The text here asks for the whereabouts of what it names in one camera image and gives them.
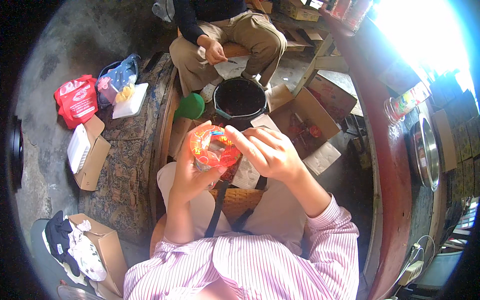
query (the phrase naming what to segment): stainless steel bowl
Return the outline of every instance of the stainless steel bowl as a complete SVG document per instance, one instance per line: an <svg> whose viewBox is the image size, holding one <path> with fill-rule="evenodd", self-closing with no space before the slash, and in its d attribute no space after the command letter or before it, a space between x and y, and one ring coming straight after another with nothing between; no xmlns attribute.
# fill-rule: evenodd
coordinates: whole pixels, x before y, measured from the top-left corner
<svg viewBox="0 0 480 300"><path fill-rule="evenodd" d="M428 120L422 114L419 119L410 129L412 167L421 183L432 191L436 191L440 174L437 144Z"/></svg>

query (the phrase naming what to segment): hand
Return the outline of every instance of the hand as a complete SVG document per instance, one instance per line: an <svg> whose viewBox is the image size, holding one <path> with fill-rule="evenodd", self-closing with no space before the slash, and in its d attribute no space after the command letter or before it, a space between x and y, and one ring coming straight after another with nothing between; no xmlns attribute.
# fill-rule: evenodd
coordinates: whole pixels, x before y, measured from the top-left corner
<svg viewBox="0 0 480 300"><path fill-rule="evenodd" d="M200 126L211 125L211 121L207 121ZM211 168L207 172L201 172L195 165L195 156L190 150L190 136L195 129L191 130L185 136L179 158L177 159L177 168L175 170L175 178L170 190L168 205L170 203L184 204L194 197L198 196L207 185L216 181L227 170L227 168Z"/></svg>
<svg viewBox="0 0 480 300"><path fill-rule="evenodd" d="M219 62L228 61L223 53L222 45L206 35L201 35L197 39L197 44L205 48L205 58L211 65Z"/></svg>
<svg viewBox="0 0 480 300"><path fill-rule="evenodd" d="M290 184L308 173L290 139L280 132L257 127L242 134L227 126L225 133L264 177Z"/></svg>

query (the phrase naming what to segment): red tote bag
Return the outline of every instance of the red tote bag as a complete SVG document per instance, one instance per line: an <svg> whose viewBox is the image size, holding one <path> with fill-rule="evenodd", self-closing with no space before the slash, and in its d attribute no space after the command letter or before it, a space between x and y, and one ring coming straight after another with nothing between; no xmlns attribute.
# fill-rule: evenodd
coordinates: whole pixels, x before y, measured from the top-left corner
<svg viewBox="0 0 480 300"><path fill-rule="evenodd" d="M59 115L63 116L69 129L87 122L98 111L95 82L92 75L83 75L64 83L53 94L60 106Z"/></svg>

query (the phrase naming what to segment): khaki pants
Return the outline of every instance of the khaki pants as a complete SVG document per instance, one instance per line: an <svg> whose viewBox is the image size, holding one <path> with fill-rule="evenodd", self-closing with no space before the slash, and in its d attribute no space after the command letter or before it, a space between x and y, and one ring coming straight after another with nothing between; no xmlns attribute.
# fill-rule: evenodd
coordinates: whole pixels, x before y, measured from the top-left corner
<svg viewBox="0 0 480 300"><path fill-rule="evenodd" d="M156 176L167 209L168 196L173 185L176 166L176 162L166 164L158 171ZM209 191L202 191L200 195L190 201L190 210L195 226L195 240L204 237L214 208L215 199ZM280 181L269 178L262 199L254 209L253 214L247 219L243 229L255 235L270 234L279 242L292 242L300 246L306 219L305 211L287 186ZM232 228L222 212L214 236L217 237L231 231Z"/></svg>
<svg viewBox="0 0 480 300"><path fill-rule="evenodd" d="M233 18L217 22L198 22L210 38L224 44L233 41L247 48L251 56L245 73L260 74L260 84L266 86L272 78L278 61L287 48L287 40L262 14L243 12ZM218 73L205 59L205 49L177 37L170 45L173 64L179 69L183 96L203 89Z"/></svg>

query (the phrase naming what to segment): carpet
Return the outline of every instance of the carpet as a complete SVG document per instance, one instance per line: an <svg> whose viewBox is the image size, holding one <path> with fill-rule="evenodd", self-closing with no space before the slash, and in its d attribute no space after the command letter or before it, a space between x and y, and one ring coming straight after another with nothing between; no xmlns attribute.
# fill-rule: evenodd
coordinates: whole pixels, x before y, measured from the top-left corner
<svg viewBox="0 0 480 300"><path fill-rule="evenodd" d="M102 136L112 145L100 173L97 191L81 191L78 211L116 230L119 238L148 244L153 225L148 178L153 140L166 87L173 70L165 53L150 72L141 63L137 84L148 83L147 96L138 116L112 120L113 107L99 110L105 123Z"/></svg>

